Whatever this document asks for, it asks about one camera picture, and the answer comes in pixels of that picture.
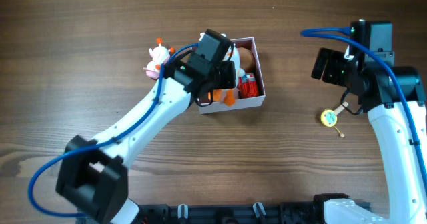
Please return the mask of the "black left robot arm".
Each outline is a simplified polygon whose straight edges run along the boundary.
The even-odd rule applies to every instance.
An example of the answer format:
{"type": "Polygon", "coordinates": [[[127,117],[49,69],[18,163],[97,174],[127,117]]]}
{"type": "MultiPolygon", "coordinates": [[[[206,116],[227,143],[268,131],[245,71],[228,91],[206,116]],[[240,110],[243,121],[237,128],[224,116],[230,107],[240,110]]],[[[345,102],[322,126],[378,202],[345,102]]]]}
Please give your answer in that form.
{"type": "Polygon", "coordinates": [[[208,29],[161,65],[153,89],[122,119],[87,141],[68,142],[55,190],[97,223],[135,223],[128,173],[139,153],[175,117],[215,89],[236,84],[235,45],[208,29]]]}

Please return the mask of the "white box pink interior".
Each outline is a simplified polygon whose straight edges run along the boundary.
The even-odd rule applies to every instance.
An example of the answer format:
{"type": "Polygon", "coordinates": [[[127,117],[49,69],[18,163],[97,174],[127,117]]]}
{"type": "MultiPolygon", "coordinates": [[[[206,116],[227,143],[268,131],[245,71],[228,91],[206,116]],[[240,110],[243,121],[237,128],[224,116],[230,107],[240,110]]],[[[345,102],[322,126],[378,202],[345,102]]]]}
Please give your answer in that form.
{"type": "Polygon", "coordinates": [[[266,94],[254,38],[232,39],[232,42],[234,51],[239,54],[237,60],[235,57],[232,60],[236,63],[240,61],[240,68],[246,73],[236,78],[237,87],[230,91],[214,92],[213,99],[217,101],[207,107],[200,107],[200,114],[259,107],[264,101],[266,94]]]}

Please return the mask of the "pink hat duck toy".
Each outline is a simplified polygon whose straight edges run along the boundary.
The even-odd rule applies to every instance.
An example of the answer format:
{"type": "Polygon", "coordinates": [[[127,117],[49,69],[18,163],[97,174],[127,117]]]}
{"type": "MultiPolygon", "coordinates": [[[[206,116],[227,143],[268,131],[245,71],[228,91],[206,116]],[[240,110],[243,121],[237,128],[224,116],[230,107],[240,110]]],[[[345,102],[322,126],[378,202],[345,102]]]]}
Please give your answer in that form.
{"type": "Polygon", "coordinates": [[[161,66],[166,64],[176,50],[173,47],[168,48],[163,44],[162,38],[157,38],[157,47],[149,49],[151,61],[143,69],[146,75],[153,80],[157,80],[160,75],[161,66]]]}

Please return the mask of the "white plush duck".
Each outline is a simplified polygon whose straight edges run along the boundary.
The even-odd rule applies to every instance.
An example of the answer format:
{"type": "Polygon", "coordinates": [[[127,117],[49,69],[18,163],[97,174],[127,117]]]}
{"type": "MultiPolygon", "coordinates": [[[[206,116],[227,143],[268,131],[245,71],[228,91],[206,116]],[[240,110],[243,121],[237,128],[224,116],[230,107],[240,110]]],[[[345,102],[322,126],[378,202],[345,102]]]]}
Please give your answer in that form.
{"type": "Polygon", "coordinates": [[[240,54],[234,42],[232,43],[232,47],[228,48],[223,61],[226,64],[226,73],[223,77],[225,83],[210,91],[205,97],[202,97],[202,105],[222,103],[226,107],[232,107],[238,99],[239,78],[245,74],[245,71],[240,67],[240,54]]]}

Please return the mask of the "yellow toy rattle drum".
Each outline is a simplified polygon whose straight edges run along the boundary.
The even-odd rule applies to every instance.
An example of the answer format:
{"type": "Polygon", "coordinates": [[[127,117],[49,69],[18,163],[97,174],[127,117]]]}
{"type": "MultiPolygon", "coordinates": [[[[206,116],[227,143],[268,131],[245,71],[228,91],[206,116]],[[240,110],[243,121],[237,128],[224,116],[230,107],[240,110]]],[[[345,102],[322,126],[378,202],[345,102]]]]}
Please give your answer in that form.
{"type": "Polygon", "coordinates": [[[339,137],[344,138],[345,135],[336,127],[336,123],[338,122],[338,115],[348,106],[347,102],[343,102],[335,109],[325,109],[320,114],[320,122],[325,127],[332,127],[337,132],[339,137]]]}

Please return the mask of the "red toy fire truck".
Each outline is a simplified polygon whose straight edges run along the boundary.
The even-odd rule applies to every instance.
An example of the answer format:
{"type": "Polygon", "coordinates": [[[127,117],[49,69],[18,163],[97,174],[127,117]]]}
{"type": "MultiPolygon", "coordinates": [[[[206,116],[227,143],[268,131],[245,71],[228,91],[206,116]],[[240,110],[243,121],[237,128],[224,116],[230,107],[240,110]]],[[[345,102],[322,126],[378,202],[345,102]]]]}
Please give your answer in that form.
{"type": "Polygon", "coordinates": [[[241,98],[252,98],[259,95],[256,76],[253,73],[246,73],[239,78],[238,90],[241,98]]]}

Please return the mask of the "brown plush capybara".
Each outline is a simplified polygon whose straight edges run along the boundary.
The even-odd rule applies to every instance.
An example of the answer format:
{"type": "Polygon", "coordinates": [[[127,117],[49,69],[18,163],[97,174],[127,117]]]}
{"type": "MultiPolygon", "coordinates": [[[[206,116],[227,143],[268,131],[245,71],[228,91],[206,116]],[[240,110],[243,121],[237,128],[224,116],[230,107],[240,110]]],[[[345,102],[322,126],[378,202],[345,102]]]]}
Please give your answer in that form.
{"type": "Polygon", "coordinates": [[[237,51],[240,57],[240,68],[246,73],[253,73],[256,70],[256,61],[253,53],[244,47],[238,47],[237,51]]]}

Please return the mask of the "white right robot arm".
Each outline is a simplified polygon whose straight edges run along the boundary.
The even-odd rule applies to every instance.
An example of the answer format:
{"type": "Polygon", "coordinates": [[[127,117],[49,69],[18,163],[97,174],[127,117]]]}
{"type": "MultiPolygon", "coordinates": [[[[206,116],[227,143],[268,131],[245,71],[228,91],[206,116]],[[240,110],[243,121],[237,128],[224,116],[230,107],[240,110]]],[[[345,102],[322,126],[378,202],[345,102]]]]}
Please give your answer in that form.
{"type": "Polygon", "coordinates": [[[358,98],[375,132],[388,188],[389,217],[357,205],[344,194],[314,197],[322,223],[426,222],[426,94],[419,72],[397,67],[390,21],[306,29],[304,37],[347,43],[345,52],[321,48],[312,78],[345,87],[358,98]]]}

